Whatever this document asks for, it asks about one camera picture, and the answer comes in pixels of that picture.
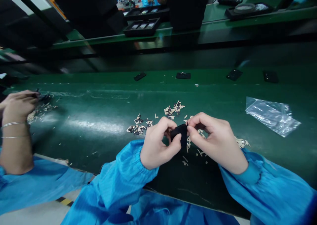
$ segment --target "small electronic component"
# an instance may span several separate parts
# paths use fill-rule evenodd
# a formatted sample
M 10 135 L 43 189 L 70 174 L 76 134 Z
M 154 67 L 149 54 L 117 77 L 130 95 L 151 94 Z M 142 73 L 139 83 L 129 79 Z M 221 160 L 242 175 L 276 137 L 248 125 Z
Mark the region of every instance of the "small electronic component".
M 147 12 L 148 12 L 148 10 L 144 10 L 144 11 L 142 11 L 141 14 L 143 15 L 143 14 L 146 14 Z
M 266 82 L 278 83 L 278 77 L 275 71 L 263 71 L 263 76 Z
M 242 75 L 242 71 L 234 69 L 234 70 L 230 71 L 226 77 L 227 77 L 227 79 L 230 79 L 232 81 L 236 81 L 241 75 Z
M 146 27 L 147 23 L 141 24 L 141 26 L 139 27 L 140 29 L 144 29 Z
M 144 76 L 146 76 L 146 74 L 144 72 L 141 72 L 140 74 L 138 74 L 137 76 L 134 77 L 135 81 L 139 81 L 141 80 Z
M 133 25 L 133 26 L 132 26 L 132 28 L 131 28 L 131 29 L 137 29 L 137 28 L 138 28 L 138 26 L 139 26 L 139 24 L 135 24 L 135 25 Z
M 184 73 L 184 72 L 178 72 L 176 74 L 176 78 L 177 79 L 190 79 L 191 78 L 191 74 L 190 73 Z
M 174 137 L 179 133 L 182 134 L 181 146 L 182 148 L 185 148 L 187 147 L 187 125 L 186 124 L 182 124 L 171 131 L 171 141 L 173 141 Z
M 153 26 L 154 26 L 154 23 L 149 23 L 147 28 L 153 28 Z
M 126 130 L 127 132 L 133 133 L 133 135 L 142 135 L 144 130 L 153 126 L 153 120 L 141 119 L 141 114 L 134 119 L 134 122 L 136 125 L 131 125 Z

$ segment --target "elastic cuff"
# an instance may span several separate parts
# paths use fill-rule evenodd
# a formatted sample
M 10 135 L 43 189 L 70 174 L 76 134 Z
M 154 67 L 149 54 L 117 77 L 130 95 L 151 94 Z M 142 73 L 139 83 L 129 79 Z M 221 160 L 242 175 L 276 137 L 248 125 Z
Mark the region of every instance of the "elastic cuff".
M 245 184 L 256 184 L 260 179 L 261 170 L 252 162 L 249 161 L 249 166 L 245 172 L 236 175 L 232 174 L 239 182 Z

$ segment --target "black box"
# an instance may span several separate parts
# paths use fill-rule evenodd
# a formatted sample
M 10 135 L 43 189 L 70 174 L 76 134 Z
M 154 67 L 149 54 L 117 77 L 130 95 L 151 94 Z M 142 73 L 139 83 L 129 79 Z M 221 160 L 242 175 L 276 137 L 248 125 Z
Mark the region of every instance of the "black box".
M 126 37 L 144 37 L 144 36 L 153 36 L 156 29 L 160 24 L 160 19 L 149 19 L 149 20 L 138 20 L 133 21 L 123 32 Z
M 150 6 L 145 8 L 134 8 L 124 17 L 127 21 L 158 19 L 161 22 L 169 21 L 169 8 L 166 5 Z
M 208 0 L 167 0 L 170 22 L 174 31 L 200 29 Z

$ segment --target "wrist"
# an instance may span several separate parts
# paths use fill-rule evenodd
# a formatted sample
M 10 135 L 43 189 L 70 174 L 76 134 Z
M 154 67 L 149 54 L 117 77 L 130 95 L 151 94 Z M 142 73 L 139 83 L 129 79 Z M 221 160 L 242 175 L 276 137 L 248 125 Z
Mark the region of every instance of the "wrist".
M 2 125 L 13 123 L 13 122 L 26 122 L 26 121 L 27 121 L 26 116 L 4 114 L 2 118 Z

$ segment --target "black tray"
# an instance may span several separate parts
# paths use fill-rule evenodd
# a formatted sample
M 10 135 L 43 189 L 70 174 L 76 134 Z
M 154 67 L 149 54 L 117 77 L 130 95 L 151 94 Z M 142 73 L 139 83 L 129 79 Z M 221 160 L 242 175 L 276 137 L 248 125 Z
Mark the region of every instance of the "black tray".
M 229 8 L 229 9 L 226 9 L 225 11 L 225 15 L 231 20 L 231 21 L 234 21 L 234 20 L 241 20 L 241 19 L 245 19 L 247 17 L 251 17 L 251 16 L 256 16 L 256 15 L 262 15 L 262 14 L 268 14 L 268 13 L 271 13 L 273 12 L 274 8 L 269 6 L 268 4 L 266 3 L 254 3 L 255 5 L 257 4 L 264 4 L 266 5 L 268 8 L 265 9 L 265 10 L 255 10 L 253 12 L 250 12 L 250 13 L 245 13 L 245 14 L 238 14 L 238 13 L 235 13 L 234 12 L 234 9 L 235 7 L 233 8 Z
M 154 23 L 152 28 L 148 28 L 148 25 Z M 141 29 L 140 26 L 146 24 L 146 27 Z M 146 37 L 154 35 L 156 29 L 160 24 L 160 18 L 158 19 L 149 19 L 149 20 L 138 20 L 133 21 L 124 31 L 126 37 Z
M 127 21 L 161 19 L 161 22 L 169 21 L 169 8 L 166 5 L 149 6 L 144 8 L 135 8 L 130 10 L 124 17 Z

